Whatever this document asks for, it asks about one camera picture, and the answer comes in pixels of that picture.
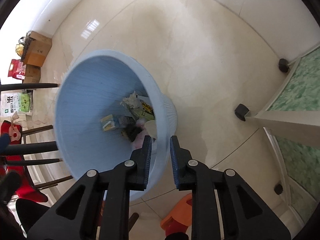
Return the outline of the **white tissue paper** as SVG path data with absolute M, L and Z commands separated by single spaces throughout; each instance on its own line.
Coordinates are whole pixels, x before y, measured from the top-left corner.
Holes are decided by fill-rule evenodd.
M 120 102 L 120 105 L 122 105 L 129 112 L 143 110 L 142 104 L 138 98 L 138 94 L 135 91 L 128 97 L 123 98 Z

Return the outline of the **pink plastic bag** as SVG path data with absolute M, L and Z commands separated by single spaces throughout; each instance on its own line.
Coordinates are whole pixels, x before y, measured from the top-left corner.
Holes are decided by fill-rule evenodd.
M 143 146 L 143 141 L 145 136 L 150 136 L 153 141 L 157 139 L 157 128 L 155 120 L 146 121 L 145 119 L 139 119 L 136 122 L 136 127 L 140 128 L 142 131 L 139 132 L 132 143 L 132 149 L 136 150 Z

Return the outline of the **green yellow plastic bag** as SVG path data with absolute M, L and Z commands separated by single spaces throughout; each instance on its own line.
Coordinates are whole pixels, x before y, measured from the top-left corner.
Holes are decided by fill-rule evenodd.
M 147 121 L 155 120 L 153 108 L 144 101 L 141 101 L 140 104 L 141 104 L 140 113 L 139 113 L 140 117 L 144 118 Z

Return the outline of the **yellow green box package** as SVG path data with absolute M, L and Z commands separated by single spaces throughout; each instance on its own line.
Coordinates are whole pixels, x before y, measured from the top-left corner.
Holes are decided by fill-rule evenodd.
M 107 115 L 100 119 L 100 123 L 104 132 L 112 131 L 117 128 L 116 117 L 112 114 Z

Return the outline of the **light blue trash bin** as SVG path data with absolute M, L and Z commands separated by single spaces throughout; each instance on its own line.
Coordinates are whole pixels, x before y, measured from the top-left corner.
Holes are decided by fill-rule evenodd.
M 157 129 L 149 181 L 130 198 L 148 199 L 168 170 L 169 141 L 178 124 L 177 110 L 152 75 L 134 58 L 116 50 L 96 50 L 73 64 L 56 96 L 54 133 L 57 148 L 74 179 L 89 170 L 104 172 L 129 159 L 132 146 L 121 131 L 103 131 L 101 119 L 124 116 L 123 98 L 139 92 L 149 98 Z

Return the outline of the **black small object on table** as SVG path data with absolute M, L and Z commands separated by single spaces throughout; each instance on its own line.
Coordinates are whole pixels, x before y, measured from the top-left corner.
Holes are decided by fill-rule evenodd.
M 124 134 L 130 142 L 134 142 L 135 140 L 140 139 L 143 131 L 144 130 L 141 127 L 134 124 L 128 124 L 123 130 Z

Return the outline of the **white rice bag on floor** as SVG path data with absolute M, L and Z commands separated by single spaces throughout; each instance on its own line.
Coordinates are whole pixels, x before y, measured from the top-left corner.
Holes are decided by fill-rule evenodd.
M 33 91 L 24 90 L 16 93 L 1 93 L 1 116 L 9 117 L 33 114 Z

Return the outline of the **red stool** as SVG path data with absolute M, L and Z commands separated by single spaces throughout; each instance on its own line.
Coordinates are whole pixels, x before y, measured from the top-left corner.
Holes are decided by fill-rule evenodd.
M 1 124 L 1 135 L 3 135 L 4 133 L 8 133 L 10 126 L 11 126 L 11 122 L 7 120 L 3 121 Z M 16 127 L 20 133 L 22 132 L 21 125 L 14 124 L 14 127 Z M 20 140 L 10 142 L 10 145 L 21 145 L 21 144 L 22 144 L 22 138 L 20 138 Z M 12 155 L 12 156 L 5 157 L 5 159 L 9 161 L 13 161 L 13 160 L 20 161 L 20 160 L 24 160 L 24 157 L 22 155 Z M 38 203 L 48 202 L 48 197 L 44 193 L 42 193 L 40 190 L 34 187 L 33 180 L 31 179 L 29 171 L 26 167 L 8 166 L 6 170 L 8 172 L 15 171 L 22 178 L 22 184 L 15 193 L 19 198 L 31 200 L 33 202 L 38 202 Z

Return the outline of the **red bag on floor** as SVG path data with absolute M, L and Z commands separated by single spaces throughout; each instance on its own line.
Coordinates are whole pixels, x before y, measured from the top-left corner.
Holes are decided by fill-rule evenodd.
M 8 77 L 12 77 L 17 80 L 25 79 L 25 65 L 22 61 L 17 59 L 11 60 L 8 70 Z

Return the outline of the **cardboard box on floor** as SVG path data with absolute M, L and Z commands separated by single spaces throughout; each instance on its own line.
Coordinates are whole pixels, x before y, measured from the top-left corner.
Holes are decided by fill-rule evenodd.
M 23 83 L 39 83 L 41 68 L 52 47 L 52 39 L 30 31 L 25 37 L 23 56 L 21 57 L 25 67 Z

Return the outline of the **green glass cabinet on wheels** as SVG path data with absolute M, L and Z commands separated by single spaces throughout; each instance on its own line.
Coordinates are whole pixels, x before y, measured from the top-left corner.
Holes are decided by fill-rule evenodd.
M 300 228 L 319 205 L 319 46 L 289 63 L 286 79 L 259 111 L 239 104 L 234 114 L 263 128 L 280 170 L 277 191 Z

